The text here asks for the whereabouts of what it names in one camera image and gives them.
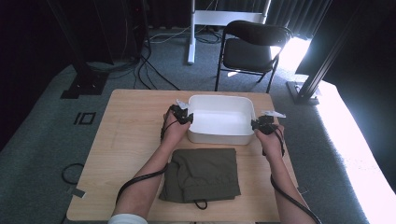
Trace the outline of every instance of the chair seat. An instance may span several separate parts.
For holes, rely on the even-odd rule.
[[[238,38],[226,41],[223,54],[225,67],[262,73],[273,69],[269,63],[271,60],[271,49],[268,46],[252,45]]]

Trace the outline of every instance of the black cable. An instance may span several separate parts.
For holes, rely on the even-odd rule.
[[[146,77],[148,78],[149,83],[151,83],[151,86],[153,86],[155,90],[158,90],[158,88],[155,86],[155,84],[152,82],[151,78],[149,77],[149,69],[146,63],[145,63],[145,68],[146,68]]]
[[[123,63],[120,65],[114,65],[114,66],[107,67],[107,68],[100,68],[100,67],[96,67],[93,65],[89,65],[89,67],[91,68],[92,71],[113,73],[113,72],[129,71],[129,70],[135,68],[138,63],[139,63],[138,58],[131,58],[130,61],[127,63]]]
[[[202,200],[194,200],[195,206],[201,210],[205,210],[207,208],[207,200],[202,199]]]
[[[64,224],[64,222],[66,221],[66,219],[67,219],[67,214],[64,214],[64,217],[62,218],[61,224]]]
[[[76,185],[76,184],[78,184],[78,181],[77,181],[77,182],[72,182],[72,181],[68,180],[68,179],[65,177],[65,175],[64,175],[64,174],[66,173],[66,171],[67,171],[69,168],[73,167],[73,166],[81,166],[82,168],[84,168],[84,165],[81,164],[81,163],[73,163],[73,164],[70,164],[70,165],[64,167],[64,169],[62,170],[62,180],[63,180],[64,182],[66,182],[67,184]]]
[[[271,175],[271,184],[274,187],[274,189],[277,192],[279,192],[283,197],[285,197],[291,203],[293,203],[294,205],[299,207],[301,210],[303,210],[305,213],[307,213],[310,217],[312,217],[312,219],[314,219],[314,221],[316,223],[321,224],[321,221],[319,220],[319,218],[311,210],[309,210],[308,208],[306,208],[305,206],[303,206],[302,204],[297,202],[295,199],[291,198],[287,193],[285,193],[282,189],[280,189],[280,187],[276,184],[275,180],[273,179],[272,175]]]
[[[165,173],[165,171],[167,169],[168,169],[168,163],[166,163],[166,165],[160,171],[157,171],[157,172],[154,172],[154,173],[151,173],[151,174],[148,174],[148,175],[141,175],[141,176],[138,176],[138,177],[135,177],[135,178],[129,180],[124,185],[122,185],[122,187],[120,188],[119,194],[117,195],[116,203],[119,201],[119,198],[120,198],[122,192],[125,191],[126,188],[128,188],[132,184],[135,184],[135,183],[137,183],[139,181],[142,181],[142,180],[145,180],[145,179],[149,179],[149,178],[152,178],[152,177],[157,176],[157,175],[161,175],[161,174]]]
[[[200,35],[212,35],[214,36],[216,39],[215,40],[208,40],[202,37],[199,37]],[[186,38],[186,37],[190,37],[191,34],[190,33],[185,33],[185,34],[163,34],[162,36],[164,36],[165,38],[169,39],[169,36],[171,36],[171,38]],[[162,36],[152,36],[150,39],[152,38],[162,38]],[[205,44],[218,44],[221,43],[221,34],[217,33],[217,32],[213,32],[213,31],[206,31],[206,32],[196,32],[195,33],[195,39],[199,42],[205,43]]]
[[[133,70],[131,70],[131,71],[129,71],[129,72],[126,72],[125,74],[122,74],[122,75],[120,75],[119,77],[108,77],[107,80],[114,80],[114,79],[119,79],[119,78],[122,78],[122,77],[126,77],[126,76],[128,76],[129,74],[131,74],[132,72],[133,72]]]
[[[148,65],[149,65],[152,69],[154,69],[154,71],[157,73],[158,76],[160,76],[163,80],[165,80],[167,83],[169,83],[170,85],[172,85],[175,89],[177,89],[178,91],[180,91],[180,89],[179,89],[175,84],[173,84],[171,81],[169,81],[166,77],[164,77],[164,76],[154,67],[154,65],[152,65],[152,64],[148,61],[148,59],[146,59],[144,56],[142,56],[142,59],[145,61],[145,63],[148,63]]]
[[[145,63],[141,63],[140,66],[139,66],[139,68],[137,69],[137,77],[139,78],[139,81],[140,81],[147,89],[151,90],[151,87],[148,86],[148,85],[143,81],[142,76],[141,76],[141,73],[140,73],[140,71],[142,70],[142,67],[143,67],[144,64],[145,64]]]

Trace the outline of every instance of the black cord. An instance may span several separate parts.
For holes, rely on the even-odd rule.
[[[291,198],[287,193],[285,193],[282,189],[280,189],[280,187],[276,184],[275,180],[273,179],[272,175],[271,175],[271,184],[277,192],[279,192],[283,197],[285,197],[291,203],[293,203],[294,205],[299,207],[301,210],[303,210],[305,213],[307,213],[310,217],[312,217],[312,219],[314,219],[314,221],[316,223],[318,223],[318,224],[321,223],[319,218],[311,210],[309,210],[308,208],[306,208],[305,206],[303,206],[302,204],[297,202],[295,199]]]
[[[194,200],[195,206],[201,210],[205,210],[207,208],[207,200],[202,199],[202,200]]]
[[[137,69],[137,77],[139,78],[139,81],[140,81],[148,90],[151,90],[151,87],[148,86],[148,85],[143,81],[142,75],[141,75],[141,73],[140,73],[140,71],[142,70],[142,67],[143,67],[144,64],[145,64],[145,63],[141,63],[140,66],[139,66],[139,68]]]
[[[202,38],[200,37],[200,35],[209,35],[209,36],[214,36],[215,40],[209,40],[206,38]],[[156,39],[156,38],[186,38],[186,37],[190,37],[191,34],[190,33],[185,33],[185,34],[163,34],[161,36],[152,36],[150,39]],[[218,44],[221,43],[221,34],[214,32],[214,31],[199,31],[195,33],[195,39],[201,43],[205,43],[205,44]]]
[[[161,174],[165,173],[165,171],[167,169],[168,169],[168,163],[166,163],[166,165],[160,171],[157,171],[157,172],[154,172],[154,173],[151,173],[151,174],[148,174],[148,175],[141,175],[141,176],[138,176],[138,177],[135,177],[135,178],[129,180],[124,185],[122,185],[122,187],[120,188],[119,194],[117,195],[116,203],[119,201],[119,198],[120,198],[122,192],[125,191],[126,188],[128,188],[132,184],[135,184],[135,183],[137,183],[139,181],[142,181],[142,180],[145,180],[145,179],[149,179],[149,178],[152,178],[152,177],[157,176],[157,175],[161,175]]]
[[[64,175],[64,174],[66,173],[66,171],[67,171],[69,168],[73,167],[73,166],[81,166],[82,168],[84,168],[84,165],[81,164],[81,163],[73,163],[73,164],[70,164],[70,165],[64,167],[64,169],[62,170],[62,180],[63,180],[64,182],[66,182],[67,184],[76,185],[76,184],[78,184],[78,181],[77,181],[77,182],[72,182],[72,181],[68,180],[68,179],[65,177],[65,175]]]
[[[64,224],[64,222],[66,221],[66,219],[67,219],[67,214],[64,214],[64,217],[62,218],[61,224]]]
[[[122,77],[126,77],[126,76],[128,76],[129,74],[131,74],[132,72],[133,72],[133,70],[131,70],[131,71],[129,71],[129,72],[126,72],[125,74],[120,75],[119,77],[108,77],[107,80],[114,80],[114,79],[119,79],[119,78],[122,78]]]
[[[155,90],[158,90],[158,88],[155,86],[155,84],[152,82],[151,78],[149,77],[149,69],[146,63],[145,63],[145,68],[146,68],[146,77],[148,78],[149,83],[151,83],[151,86],[153,86]]]
[[[173,84],[171,81],[169,81],[166,77],[164,77],[164,76],[154,67],[154,65],[152,65],[152,64],[148,61],[148,59],[146,59],[146,58],[143,57],[143,56],[142,56],[142,58],[143,58],[143,60],[145,61],[145,63],[148,63],[148,65],[149,65],[152,69],[154,69],[154,71],[158,74],[158,76],[160,76],[163,80],[165,80],[167,83],[169,83],[170,85],[172,85],[175,89],[177,89],[178,91],[180,91],[180,89],[179,89],[175,84]]]

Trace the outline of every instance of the chair leg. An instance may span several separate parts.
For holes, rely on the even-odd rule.
[[[215,86],[215,91],[218,90],[218,86],[219,86],[219,80],[220,80],[220,67],[221,67],[221,65],[219,65],[218,74],[216,75],[216,86]]]
[[[262,76],[260,77],[260,79],[257,81],[257,83],[260,83],[262,81],[262,79],[265,77],[265,74],[262,74]]]
[[[270,81],[268,82],[266,93],[270,93],[271,84],[272,84],[272,81],[274,80],[274,74],[275,74],[275,69],[273,70],[271,77],[270,77]]]

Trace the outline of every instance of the gray carpet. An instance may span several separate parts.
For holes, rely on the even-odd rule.
[[[174,38],[152,44],[148,60],[183,91],[213,91],[219,44],[197,42],[195,64],[187,65],[188,43],[186,38]],[[152,89],[175,89],[149,67],[148,74],[149,79],[143,66],[142,80]],[[68,66],[51,81],[0,154],[2,224],[62,223],[72,198],[68,191],[73,188],[62,180],[63,168],[87,159],[113,90],[145,89],[134,72],[118,72],[110,75],[102,95],[60,99],[75,75],[73,67]],[[279,67],[271,95],[276,110],[288,115],[280,122],[286,126],[294,171],[301,189],[306,191],[303,196],[323,223],[367,223],[315,107],[295,105],[290,98],[286,81],[295,78],[292,68]],[[219,90],[265,92],[268,77],[260,84],[256,83],[257,79],[245,75],[223,76]],[[93,123],[75,124],[78,113],[95,113]],[[79,174],[80,169],[74,166],[66,176],[77,181]]]

